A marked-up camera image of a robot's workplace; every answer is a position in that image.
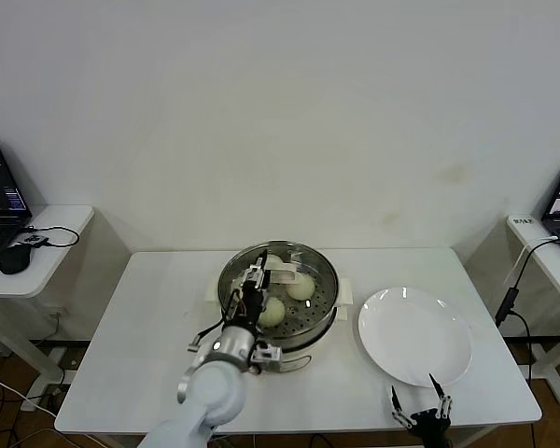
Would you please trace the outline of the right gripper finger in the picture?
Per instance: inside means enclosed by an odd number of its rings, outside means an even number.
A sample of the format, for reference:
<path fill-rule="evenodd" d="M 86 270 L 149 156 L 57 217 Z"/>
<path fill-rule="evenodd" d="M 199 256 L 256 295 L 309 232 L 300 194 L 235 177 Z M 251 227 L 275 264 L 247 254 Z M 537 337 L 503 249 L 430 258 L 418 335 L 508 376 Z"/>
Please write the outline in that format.
<path fill-rule="evenodd" d="M 391 386 L 392 416 L 402 427 L 412 427 L 412 420 L 403 412 L 399 402 L 398 394 L 394 386 Z"/>
<path fill-rule="evenodd" d="M 435 421 L 440 421 L 441 423 L 450 424 L 450 412 L 453 404 L 452 397 L 444 392 L 441 384 L 434 378 L 432 374 L 429 375 L 429 378 L 440 400 L 438 407 L 432 415 L 432 419 Z"/>

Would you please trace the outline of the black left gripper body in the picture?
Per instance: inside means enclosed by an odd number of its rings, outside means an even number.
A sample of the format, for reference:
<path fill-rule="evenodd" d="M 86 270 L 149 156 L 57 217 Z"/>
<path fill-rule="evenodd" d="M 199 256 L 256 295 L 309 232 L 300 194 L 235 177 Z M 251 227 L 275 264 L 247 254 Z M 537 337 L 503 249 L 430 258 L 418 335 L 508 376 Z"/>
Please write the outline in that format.
<path fill-rule="evenodd" d="M 239 327 L 255 327 L 263 311 L 264 291 L 255 282 L 246 282 L 242 287 L 244 307 L 235 315 Z"/>

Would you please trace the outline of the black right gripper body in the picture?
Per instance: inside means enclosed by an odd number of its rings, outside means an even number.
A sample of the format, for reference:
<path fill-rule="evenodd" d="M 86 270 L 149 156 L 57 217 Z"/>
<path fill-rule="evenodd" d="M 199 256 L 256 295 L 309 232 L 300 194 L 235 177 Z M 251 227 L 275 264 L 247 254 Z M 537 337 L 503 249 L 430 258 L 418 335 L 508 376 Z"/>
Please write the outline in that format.
<path fill-rule="evenodd" d="M 408 433 L 421 441 L 448 441 L 449 416 L 443 416 L 437 408 L 431 408 L 410 417 L 412 423 Z"/>

